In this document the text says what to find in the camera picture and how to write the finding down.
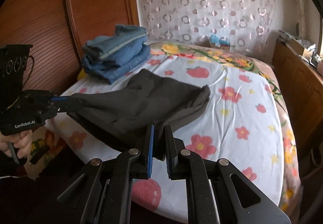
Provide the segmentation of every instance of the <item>metal screw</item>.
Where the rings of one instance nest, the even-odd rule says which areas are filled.
[[[98,158],[94,158],[91,160],[91,165],[92,166],[97,166],[100,165],[101,161]]]
[[[183,155],[183,156],[189,156],[191,154],[191,152],[188,150],[188,149],[182,149],[180,151],[180,153]]]
[[[137,155],[139,153],[139,150],[136,148],[129,149],[130,155]]]
[[[222,166],[227,166],[227,165],[229,165],[229,161],[226,160],[225,158],[222,158],[219,160],[219,164]]]

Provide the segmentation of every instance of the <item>finger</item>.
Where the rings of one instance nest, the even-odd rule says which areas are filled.
[[[28,145],[30,140],[31,140],[31,138],[24,137],[22,140],[19,140],[17,143],[14,143],[14,147],[15,148],[25,148]]]
[[[6,152],[7,150],[9,150],[7,142],[0,142],[0,150],[2,152]]]
[[[12,157],[10,150],[8,149],[6,152],[4,152],[8,157]]]
[[[32,135],[33,135],[33,131],[31,129],[27,131],[23,131],[23,132],[20,132],[20,139],[22,140],[23,138],[31,137]]]
[[[32,141],[29,140],[29,143],[27,144],[26,147],[24,148],[21,148],[18,152],[17,152],[17,157],[18,158],[22,158],[22,157],[26,157],[30,154],[30,151],[31,151],[31,144],[32,144]]]
[[[20,134],[14,134],[14,135],[9,135],[9,136],[1,136],[1,141],[2,142],[11,142],[11,143],[17,143],[20,140]]]

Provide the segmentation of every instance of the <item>curtain with circle pattern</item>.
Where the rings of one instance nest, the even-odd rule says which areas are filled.
[[[141,24],[151,40],[207,45],[211,34],[230,51],[266,58],[275,0],[138,0]]]

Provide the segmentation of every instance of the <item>wooden wardrobe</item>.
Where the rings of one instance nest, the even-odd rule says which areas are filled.
[[[81,69],[81,46],[114,34],[115,24],[138,25],[136,0],[5,0],[1,44],[32,44],[35,67],[24,89],[62,93]],[[30,71],[28,63],[25,75]]]
[[[278,41],[273,66],[300,158],[323,141],[323,78]]]

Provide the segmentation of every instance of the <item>blue denim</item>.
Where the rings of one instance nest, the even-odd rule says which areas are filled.
[[[129,44],[120,48],[117,52],[109,55],[104,60],[95,60],[89,54],[86,54],[86,56],[91,61],[91,63],[95,63],[95,64],[105,63],[105,64],[110,64],[111,66],[122,67],[141,51],[143,47],[143,43],[145,43],[147,39],[148,39],[148,36],[137,38],[134,41],[130,42]]]
[[[87,55],[84,56],[82,65],[84,67],[85,73],[103,77],[107,79],[108,84],[113,84],[124,74],[137,67],[141,63],[145,62],[148,59],[149,54],[150,47],[143,45],[141,51],[122,67],[111,66],[108,62],[100,64],[92,63],[91,60],[88,59]]]
[[[117,24],[114,36],[98,36],[87,41],[82,48],[93,61],[104,61],[125,45],[147,35],[147,31],[143,27]]]

